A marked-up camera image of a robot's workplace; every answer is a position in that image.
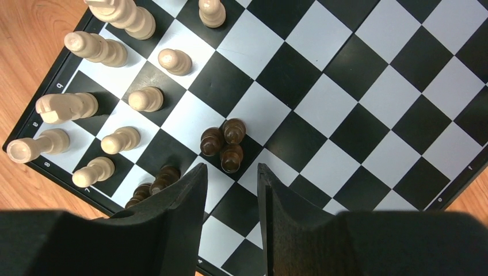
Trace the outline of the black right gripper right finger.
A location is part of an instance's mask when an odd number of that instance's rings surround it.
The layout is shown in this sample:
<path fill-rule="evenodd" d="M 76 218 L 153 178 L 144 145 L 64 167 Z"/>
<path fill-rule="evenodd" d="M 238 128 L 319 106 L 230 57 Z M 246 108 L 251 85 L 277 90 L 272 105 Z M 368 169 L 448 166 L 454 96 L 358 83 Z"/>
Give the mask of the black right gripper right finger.
<path fill-rule="evenodd" d="M 257 171 L 266 275 L 486 275 L 487 228 L 467 213 L 330 214 L 264 163 Z"/>

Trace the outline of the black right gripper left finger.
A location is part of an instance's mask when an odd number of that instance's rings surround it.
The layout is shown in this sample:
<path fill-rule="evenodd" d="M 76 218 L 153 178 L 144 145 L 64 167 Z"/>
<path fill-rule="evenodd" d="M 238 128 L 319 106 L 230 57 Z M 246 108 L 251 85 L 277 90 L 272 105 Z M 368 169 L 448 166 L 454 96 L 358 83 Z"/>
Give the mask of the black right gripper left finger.
<path fill-rule="evenodd" d="M 110 218 L 62 210 L 1 212 L 2 275 L 194 275 L 208 170 Z"/>

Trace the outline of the dark pawn piece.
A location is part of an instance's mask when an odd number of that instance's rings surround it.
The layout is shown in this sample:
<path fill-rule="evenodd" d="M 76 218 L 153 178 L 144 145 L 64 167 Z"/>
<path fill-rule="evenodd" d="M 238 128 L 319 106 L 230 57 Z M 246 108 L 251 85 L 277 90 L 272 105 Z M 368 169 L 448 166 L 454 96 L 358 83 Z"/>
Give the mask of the dark pawn piece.
<path fill-rule="evenodd" d="M 228 144 L 220 152 L 220 164 L 224 172 L 232 174 L 239 170 L 243 149 L 239 144 Z"/>
<path fill-rule="evenodd" d="M 222 127 L 224 139 L 228 144 L 240 144 L 246 136 L 246 125 L 238 118 L 227 120 Z"/>
<path fill-rule="evenodd" d="M 224 137 L 221 130 L 217 127 L 206 129 L 200 138 L 201 153 L 205 156 L 218 154 L 224 145 Z"/>
<path fill-rule="evenodd" d="M 125 208 L 130 208 L 133 205 L 140 203 L 141 201 L 148 198 L 150 194 L 151 183 L 142 183 L 139 185 L 133 193 L 131 199 L 126 203 Z"/>
<path fill-rule="evenodd" d="M 159 193 L 163 189 L 177 182 L 181 176 L 180 170 L 174 166 L 163 166 L 150 186 L 150 195 Z"/>

